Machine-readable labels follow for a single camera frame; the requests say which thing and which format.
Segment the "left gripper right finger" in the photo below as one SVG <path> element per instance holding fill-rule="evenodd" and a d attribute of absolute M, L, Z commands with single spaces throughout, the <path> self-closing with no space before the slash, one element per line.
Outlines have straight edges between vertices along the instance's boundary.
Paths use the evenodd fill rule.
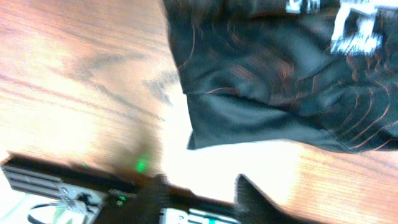
<path fill-rule="evenodd" d="M 244 174 L 239 174 L 235 182 L 234 216 L 242 224 L 314 223 L 314 220 L 284 212 Z"/>

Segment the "black patterned jersey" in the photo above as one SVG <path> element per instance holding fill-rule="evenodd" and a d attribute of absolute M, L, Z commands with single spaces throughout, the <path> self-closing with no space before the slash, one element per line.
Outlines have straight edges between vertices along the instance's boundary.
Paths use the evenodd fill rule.
<path fill-rule="evenodd" d="M 189 149 L 397 149 L 396 1 L 165 0 Z"/>

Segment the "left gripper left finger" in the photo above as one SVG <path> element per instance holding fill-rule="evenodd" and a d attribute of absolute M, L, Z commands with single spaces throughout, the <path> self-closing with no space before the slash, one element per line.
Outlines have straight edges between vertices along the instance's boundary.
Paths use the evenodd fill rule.
<path fill-rule="evenodd" d="M 164 175 L 157 175 L 123 205 L 108 202 L 94 224 L 159 223 L 160 211 L 169 205 L 169 186 Z"/>

